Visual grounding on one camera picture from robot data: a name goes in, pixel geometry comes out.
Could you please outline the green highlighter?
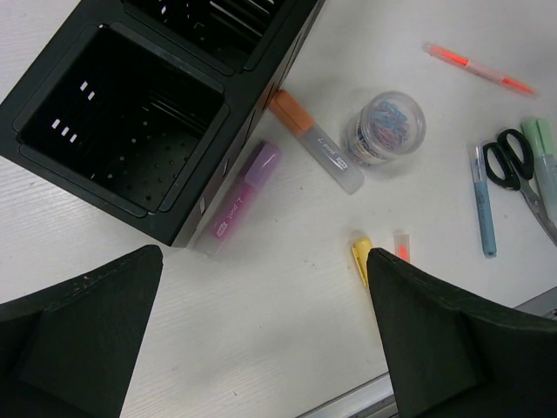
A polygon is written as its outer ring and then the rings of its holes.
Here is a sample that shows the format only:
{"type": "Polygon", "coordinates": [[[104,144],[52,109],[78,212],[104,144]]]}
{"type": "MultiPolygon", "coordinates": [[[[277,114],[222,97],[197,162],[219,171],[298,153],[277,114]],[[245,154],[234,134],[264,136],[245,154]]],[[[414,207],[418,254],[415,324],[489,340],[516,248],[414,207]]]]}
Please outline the green highlighter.
{"type": "Polygon", "coordinates": [[[529,118],[521,124],[522,132],[534,155],[534,172],[547,216],[556,223],[556,148],[547,119],[529,118]]]}

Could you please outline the yellow cap highlighter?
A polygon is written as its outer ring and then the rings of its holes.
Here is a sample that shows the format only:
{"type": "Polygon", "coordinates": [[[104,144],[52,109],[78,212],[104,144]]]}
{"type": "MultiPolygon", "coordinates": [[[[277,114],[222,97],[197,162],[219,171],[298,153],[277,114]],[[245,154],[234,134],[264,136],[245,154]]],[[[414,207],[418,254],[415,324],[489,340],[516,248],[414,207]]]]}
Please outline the yellow cap highlighter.
{"type": "Polygon", "coordinates": [[[351,236],[352,257],[365,288],[369,288],[367,259],[372,248],[373,243],[368,236],[364,235],[362,231],[353,232],[351,236]]]}

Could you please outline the orange thin pen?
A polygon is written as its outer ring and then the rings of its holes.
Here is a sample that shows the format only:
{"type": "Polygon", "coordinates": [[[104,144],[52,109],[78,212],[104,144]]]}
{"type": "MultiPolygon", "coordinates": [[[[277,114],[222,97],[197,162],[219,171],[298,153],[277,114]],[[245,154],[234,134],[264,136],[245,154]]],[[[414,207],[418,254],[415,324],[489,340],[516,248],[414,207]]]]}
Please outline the orange thin pen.
{"type": "Polygon", "coordinates": [[[533,87],[516,78],[508,76],[504,71],[495,70],[489,66],[472,60],[469,57],[461,56],[460,54],[437,44],[424,43],[423,50],[432,57],[436,57],[441,61],[461,68],[463,71],[472,73],[480,78],[484,78],[485,80],[500,85],[510,91],[514,91],[520,95],[531,98],[537,96],[537,91],[533,87]]]}

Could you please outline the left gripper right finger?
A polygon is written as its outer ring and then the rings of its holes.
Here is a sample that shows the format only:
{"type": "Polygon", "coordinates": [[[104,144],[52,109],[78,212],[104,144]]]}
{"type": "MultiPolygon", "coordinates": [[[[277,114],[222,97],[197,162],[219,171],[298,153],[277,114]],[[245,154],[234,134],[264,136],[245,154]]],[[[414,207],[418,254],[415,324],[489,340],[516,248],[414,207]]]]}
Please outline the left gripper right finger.
{"type": "Polygon", "coordinates": [[[382,248],[369,293],[401,417],[554,417],[556,321],[484,299],[382,248]]]}

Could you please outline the orange short pen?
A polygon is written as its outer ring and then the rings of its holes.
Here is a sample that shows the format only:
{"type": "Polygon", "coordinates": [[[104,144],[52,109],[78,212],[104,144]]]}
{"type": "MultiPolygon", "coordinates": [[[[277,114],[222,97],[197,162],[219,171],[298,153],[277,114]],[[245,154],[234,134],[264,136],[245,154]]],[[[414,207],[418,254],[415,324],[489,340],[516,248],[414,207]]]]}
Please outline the orange short pen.
{"type": "Polygon", "coordinates": [[[402,230],[397,230],[393,234],[393,242],[395,255],[405,262],[410,262],[411,254],[409,235],[402,230]]]}

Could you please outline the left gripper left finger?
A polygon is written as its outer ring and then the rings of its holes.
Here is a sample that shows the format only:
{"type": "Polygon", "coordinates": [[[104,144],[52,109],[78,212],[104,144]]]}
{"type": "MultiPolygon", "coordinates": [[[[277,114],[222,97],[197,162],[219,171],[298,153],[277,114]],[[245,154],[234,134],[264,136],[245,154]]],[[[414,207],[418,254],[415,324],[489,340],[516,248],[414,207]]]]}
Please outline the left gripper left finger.
{"type": "Polygon", "coordinates": [[[118,417],[163,270],[148,245],[1,305],[3,417],[118,417]]]}

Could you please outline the blue thin pen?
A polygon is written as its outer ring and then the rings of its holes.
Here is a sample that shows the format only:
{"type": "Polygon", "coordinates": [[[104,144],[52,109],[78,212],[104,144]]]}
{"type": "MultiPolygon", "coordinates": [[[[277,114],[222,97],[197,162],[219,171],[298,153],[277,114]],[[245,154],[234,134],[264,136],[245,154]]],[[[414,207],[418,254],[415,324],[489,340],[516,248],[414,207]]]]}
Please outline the blue thin pen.
{"type": "Polygon", "coordinates": [[[487,258],[494,258],[497,255],[497,245],[483,149],[480,144],[470,144],[467,150],[470,158],[482,250],[487,258]]]}

